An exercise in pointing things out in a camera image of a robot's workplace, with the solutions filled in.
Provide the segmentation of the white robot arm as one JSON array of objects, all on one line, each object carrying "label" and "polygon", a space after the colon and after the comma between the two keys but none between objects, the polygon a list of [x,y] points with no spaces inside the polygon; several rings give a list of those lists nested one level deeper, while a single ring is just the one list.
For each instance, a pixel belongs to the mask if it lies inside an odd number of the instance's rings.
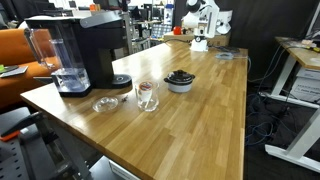
[{"label": "white robot arm", "polygon": [[229,22],[233,11],[221,11],[214,0],[187,0],[186,8],[188,13],[182,21],[186,28],[193,30],[192,51],[207,51],[208,38],[227,34],[231,30]]}]

